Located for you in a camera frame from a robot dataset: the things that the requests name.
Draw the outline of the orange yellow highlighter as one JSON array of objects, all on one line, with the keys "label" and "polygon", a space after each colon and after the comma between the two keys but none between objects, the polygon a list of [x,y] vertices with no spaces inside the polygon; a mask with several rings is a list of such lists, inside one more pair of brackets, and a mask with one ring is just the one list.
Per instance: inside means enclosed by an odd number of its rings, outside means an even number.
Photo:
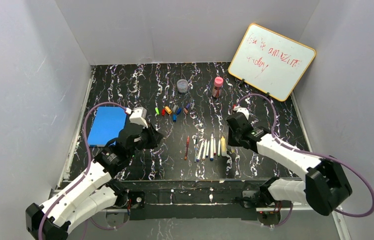
[{"label": "orange yellow highlighter", "polygon": [[221,156],[226,157],[227,156],[227,145],[226,145],[226,139],[222,136],[220,138],[221,140]]}]

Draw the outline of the clear round plastic container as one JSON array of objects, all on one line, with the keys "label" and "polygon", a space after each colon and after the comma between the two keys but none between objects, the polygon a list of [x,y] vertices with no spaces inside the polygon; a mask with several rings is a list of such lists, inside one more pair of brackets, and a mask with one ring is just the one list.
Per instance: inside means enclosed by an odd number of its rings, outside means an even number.
[{"label": "clear round plastic container", "polygon": [[186,79],[178,80],[176,86],[180,94],[186,94],[189,91],[189,83]]}]

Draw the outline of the blue red marker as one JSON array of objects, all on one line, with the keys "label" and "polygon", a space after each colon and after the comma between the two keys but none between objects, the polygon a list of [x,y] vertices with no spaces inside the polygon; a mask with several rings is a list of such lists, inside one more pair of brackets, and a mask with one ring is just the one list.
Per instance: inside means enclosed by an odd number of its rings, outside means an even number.
[{"label": "blue red marker", "polygon": [[205,158],[209,157],[210,141],[206,141]]}]

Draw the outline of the purple white marker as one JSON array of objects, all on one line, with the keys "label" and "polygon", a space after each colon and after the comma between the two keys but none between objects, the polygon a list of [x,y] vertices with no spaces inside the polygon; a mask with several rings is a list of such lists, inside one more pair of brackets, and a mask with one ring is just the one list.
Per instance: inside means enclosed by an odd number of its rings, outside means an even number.
[{"label": "purple white marker", "polygon": [[204,146],[204,141],[200,140],[198,150],[197,150],[197,154],[196,154],[196,162],[199,162],[200,159],[201,159],[203,146]]}]

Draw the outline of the green capped marker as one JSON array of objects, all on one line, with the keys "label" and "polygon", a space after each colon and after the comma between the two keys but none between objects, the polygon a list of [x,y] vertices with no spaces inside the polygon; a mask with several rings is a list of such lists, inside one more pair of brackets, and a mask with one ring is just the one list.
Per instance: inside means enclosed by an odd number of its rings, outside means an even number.
[{"label": "green capped marker", "polygon": [[218,140],[218,147],[217,147],[217,156],[221,156],[221,140]]}]

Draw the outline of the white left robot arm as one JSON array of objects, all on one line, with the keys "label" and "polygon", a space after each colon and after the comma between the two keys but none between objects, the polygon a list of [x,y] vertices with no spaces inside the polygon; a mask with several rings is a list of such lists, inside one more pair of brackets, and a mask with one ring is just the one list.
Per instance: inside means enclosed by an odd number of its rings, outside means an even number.
[{"label": "white left robot arm", "polygon": [[163,135],[152,125],[127,123],[82,172],[52,198],[25,210],[27,231],[36,240],[65,240],[79,224],[128,196],[115,176],[128,167],[137,151],[152,150]]}]

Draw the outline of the yellow framed whiteboard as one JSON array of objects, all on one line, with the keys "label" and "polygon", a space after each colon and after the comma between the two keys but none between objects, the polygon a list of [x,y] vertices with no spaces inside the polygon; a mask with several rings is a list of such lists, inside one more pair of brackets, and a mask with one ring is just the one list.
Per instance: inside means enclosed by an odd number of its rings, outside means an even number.
[{"label": "yellow framed whiteboard", "polygon": [[234,54],[228,72],[284,102],[316,55],[313,48],[252,23]]}]

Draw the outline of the checkered black white pen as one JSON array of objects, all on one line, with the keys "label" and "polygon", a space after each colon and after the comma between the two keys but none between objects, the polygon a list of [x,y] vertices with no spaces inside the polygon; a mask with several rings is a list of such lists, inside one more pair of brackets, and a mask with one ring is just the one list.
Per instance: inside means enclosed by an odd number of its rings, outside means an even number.
[{"label": "checkered black white pen", "polygon": [[197,162],[197,137],[193,137],[193,144],[194,144],[194,162]]}]

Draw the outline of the yellow highlighter cap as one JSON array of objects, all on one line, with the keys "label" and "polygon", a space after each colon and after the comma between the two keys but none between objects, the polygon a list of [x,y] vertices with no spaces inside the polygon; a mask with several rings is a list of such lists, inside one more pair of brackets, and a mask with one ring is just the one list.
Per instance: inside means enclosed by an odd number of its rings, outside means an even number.
[{"label": "yellow highlighter cap", "polygon": [[166,111],[169,115],[172,114],[172,110],[171,110],[168,106],[165,107],[165,111]]}]

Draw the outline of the pink capped bottle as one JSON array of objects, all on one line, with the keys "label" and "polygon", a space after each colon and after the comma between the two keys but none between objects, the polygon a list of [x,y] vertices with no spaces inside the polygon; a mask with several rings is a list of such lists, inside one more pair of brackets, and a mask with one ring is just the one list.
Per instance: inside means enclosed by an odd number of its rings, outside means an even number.
[{"label": "pink capped bottle", "polygon": [[219,98],[222,93],[222,86],[223,86],[224,80],[222,77],[216,77],[214,79],[214,86],[212,88],[212,97],[213,98]]}]

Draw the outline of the blue foam pad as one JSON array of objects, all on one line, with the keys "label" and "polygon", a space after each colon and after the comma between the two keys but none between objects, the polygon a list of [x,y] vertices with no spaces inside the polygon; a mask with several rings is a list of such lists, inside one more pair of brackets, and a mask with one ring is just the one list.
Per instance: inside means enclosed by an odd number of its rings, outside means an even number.
[{"label": "blue foam pad", "polygon": [[90,133],[90,147],[104,147],[111,139],[118,137],[125,125],[125,111],[117,106],[100,106],[96,112]]}]

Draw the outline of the blue capped white marker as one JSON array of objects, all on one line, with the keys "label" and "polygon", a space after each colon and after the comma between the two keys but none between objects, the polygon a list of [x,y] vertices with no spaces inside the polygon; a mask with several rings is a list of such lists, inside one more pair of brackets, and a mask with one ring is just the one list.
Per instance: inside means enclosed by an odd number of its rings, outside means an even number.
[{"label": "blue capped white marker", "polygon": [[211,133],[211,137],[210,137],[210,143],[209,143],[209,145],[210,145],[210,151],[209,151],[209,158],[210,158],[210,161],[213,161],[214,160],[214,155],[215,155],[215,153],[214,153],[214,141],[215,139],[214,139],[214,134],[213,133]]}]

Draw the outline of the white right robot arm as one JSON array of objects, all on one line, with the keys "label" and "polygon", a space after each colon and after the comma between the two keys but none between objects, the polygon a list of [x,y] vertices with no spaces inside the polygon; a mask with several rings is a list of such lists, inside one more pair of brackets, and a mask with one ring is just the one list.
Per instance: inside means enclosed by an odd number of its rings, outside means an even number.
[{"label": "white right robot arm", "polygon": [[265,127],[254,128],[242,112],[226,119],[228,144],[268,157],[295,173],[300,180],[273,177],[259,187],[258,200],[266,204],[280,201],[308,204],[327,216],[352,193],[342,166],[323,157],[301,153],[283,141],[276,141]]}]

